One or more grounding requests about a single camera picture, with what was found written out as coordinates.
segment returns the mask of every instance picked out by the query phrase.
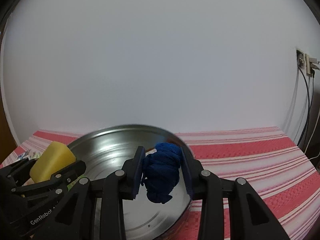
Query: table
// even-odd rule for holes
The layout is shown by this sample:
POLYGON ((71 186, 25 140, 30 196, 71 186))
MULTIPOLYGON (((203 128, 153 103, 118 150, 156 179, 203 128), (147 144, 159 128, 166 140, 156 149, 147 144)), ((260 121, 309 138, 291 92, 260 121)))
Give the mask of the table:
MULTIPOLYGON (((69 144, 80 134, 39 130, 16 148, 0 168, 40 156, 52 141, 69 144)), ((258 192, 291 240, 302 240, 320 214, 320 176, 304 153, 277 127, 178 133, 206 170, 220 178, 243 177, 258 192)), ((177 240, 196 240, 201 201, 193 201, 177 240)), ((224 199, 225 239, 230 239, 228 201, 224 199)))

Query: blue rag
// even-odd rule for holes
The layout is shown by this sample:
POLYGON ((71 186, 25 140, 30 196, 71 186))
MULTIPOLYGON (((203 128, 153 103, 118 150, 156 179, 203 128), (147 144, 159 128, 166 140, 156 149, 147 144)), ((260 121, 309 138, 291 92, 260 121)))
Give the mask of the blue rag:
POLYGON ((172 143, 158 143, 155 148, 157 152, 143 159, 141 185, 146 185, 151 202, 165 204, 172 199, 169 193, 179 182, 182 153, 172 143))

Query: black cable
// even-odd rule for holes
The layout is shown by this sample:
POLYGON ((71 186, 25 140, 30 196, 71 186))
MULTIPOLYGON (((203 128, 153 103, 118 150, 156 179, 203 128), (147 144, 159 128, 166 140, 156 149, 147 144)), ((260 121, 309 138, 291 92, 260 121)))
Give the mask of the black cable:
MULTIPOLYGON (((315 78, 314 78, 314 76, 312 76, 312 96, 311 96, 310 110, 311 110, 312 101, 313 101, 314 81, 315 81, 315 78)), ((304 148, 304 146, 305 146, 305 144, 306 144, 307 135, 308 135, 308 129, 309 129, 309 123, 310 123, 310 116, 309 116, 309 118, 308 118, 307 129, 306 129, 306 136, 304 137, 304 141, 303 141, 302 148, 304 148)))
POLYGON ((301 136, 299 138, 299 141, 298 141, 298 146, 303 138, 303 135, 306 131, 306 128, 307 128, 307 124, 308 124, 308 120, 309 120, 309 117, 310 117, 310 95, 309 95, 309 88, 308 88, 308 83, 307 83, 307 80, 306 80, 306 77, 304 76, 302 70, 300 68, 298 68, 303 76, 303 79, 304 79, 304 82, 306 83, 306 88, 307 88, 307 94, 308 94, 308 115, 307 115, 307 120, 306 120, 306 124, 304 125, 303 127, 303 130, 302 130, 302 133, 301 133, 301 136))

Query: white cable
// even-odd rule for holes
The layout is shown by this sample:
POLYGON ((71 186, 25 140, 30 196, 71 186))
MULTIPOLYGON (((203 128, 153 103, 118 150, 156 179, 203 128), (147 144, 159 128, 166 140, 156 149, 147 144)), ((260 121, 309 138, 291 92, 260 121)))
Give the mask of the white cable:
POLYGON ((311 160, 313 160, 313 159, 316 159, 316 158, 318 158, 319 156, 320 156, 320 152, 319 152, 319 154, 318 154, 317 157, 313 157, 313 158, 309 159, 309 161, 311 161, 311 160))
POLYGON ((313 137, 313 134, 315 133, 315 130, 316 130, 316 127, 317 127, 317 124, 318 124, 318 121, 319 121, 319 117, 320 117, 320 108, 319 108, 319 112, 318 112, 318 117, 317 117, 316 125, 315 125, 315 127, 313 128, 313 132, 312 132, 311 137, 310 137, 310 139, 309 139, 309 141, 308 141, 307 147, 306 147, 306 149, 304 150, 304 154, 306 154, 307 149, 308 149, 308 146, 309 146, 309 143, 310 143, 310 141, 311 141, 311 139, 312 139, 312 137, 313 137))

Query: electrical outlet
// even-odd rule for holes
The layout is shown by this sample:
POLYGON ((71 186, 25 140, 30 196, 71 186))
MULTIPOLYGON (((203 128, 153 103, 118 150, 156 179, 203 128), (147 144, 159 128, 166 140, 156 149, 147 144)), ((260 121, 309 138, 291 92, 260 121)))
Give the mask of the electrical outlet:
POLYGON ((306 56, 306 72, 307 72, 307 76, 312 77, 309 55, 306 54, 305 56, 306 56))
POLYGON ((298 64, 298 68, 300 69, 304 69, 305 65, 306 65, 306 57, 305 54, 297 49, 297 64, 298 64))

